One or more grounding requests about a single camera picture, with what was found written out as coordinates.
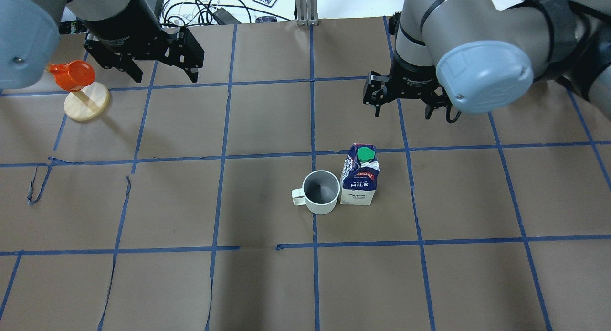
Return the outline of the blue white milk carton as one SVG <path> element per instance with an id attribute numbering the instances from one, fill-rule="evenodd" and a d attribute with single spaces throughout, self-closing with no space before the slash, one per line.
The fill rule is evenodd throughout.
<path id="1" fill-rule="evenodd" d="M 342 205 L 371 205 L 380 173 L 376 146 L 354 143 L 348 150 L 340 184 Z"/>

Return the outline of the white mug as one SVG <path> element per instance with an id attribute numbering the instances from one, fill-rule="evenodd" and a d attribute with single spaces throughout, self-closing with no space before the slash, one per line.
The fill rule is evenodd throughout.
<path id="1" fill-rule="evenodd" d="M 341 193 L 338 178 L 326 170 L 308 174 L 300 188 L 292 191 L 293 204 L 305 205 L 315 215 L 327 215 L 337 204 Z"/>

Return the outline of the orange cup on stand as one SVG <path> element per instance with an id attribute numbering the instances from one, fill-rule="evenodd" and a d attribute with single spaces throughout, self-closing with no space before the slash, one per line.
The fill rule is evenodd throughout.
<path id="1" fill-rule="evenodd" d="M 74 60 L 64 64 L 48 64 L 46 72 L 49 72 L 55 83 L 64 91 L 76 92 L 91 85 L 96 74 L 94 68 L 83 60 Z"/>

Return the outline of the black power brick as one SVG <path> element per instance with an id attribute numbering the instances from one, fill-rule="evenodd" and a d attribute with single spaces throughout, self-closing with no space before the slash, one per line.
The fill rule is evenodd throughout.
<path id="1" fill-rule="evenodd" d="M 218 25 L 236 25 L 242 23 L 225 8 L 214 8 L 212 11 L 212 19 L 214 19 L 214 22 Z"/>

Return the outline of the aluminium frame post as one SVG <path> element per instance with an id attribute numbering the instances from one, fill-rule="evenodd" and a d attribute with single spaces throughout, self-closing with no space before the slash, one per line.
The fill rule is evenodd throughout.
<path id="1" fill-rule="evenodd" d="M 299 26 L 318 26 L 318 0 L 296 0 L 296 23 Z"/>

